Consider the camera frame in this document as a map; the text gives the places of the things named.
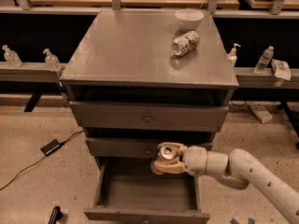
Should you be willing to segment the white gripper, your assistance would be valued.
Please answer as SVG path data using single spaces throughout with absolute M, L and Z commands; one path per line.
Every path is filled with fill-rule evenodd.
M 181 174 L 203 175 L 206 170 L 207 151 L 203 147 L 186 147 L 181 143 L 162 142 L 157 146 L 158 153 L 162 146 L 169 146 L 176 152 L 176 158 L 183 155 L 183 162 L 160 162 L 154 161 L 151 165 L 151 171 L 157 175 L 163 174 Z

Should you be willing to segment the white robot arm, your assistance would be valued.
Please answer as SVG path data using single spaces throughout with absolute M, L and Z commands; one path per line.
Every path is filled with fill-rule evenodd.
M 299 192 L 244 149 L 235 148 L 226 155 L 203 147 L 163 142 L 157 146 L 150 168 L 157 175 L 209 175 L 232 189 L 245 189 L 251 184 L 290 224 L 299 224 Z

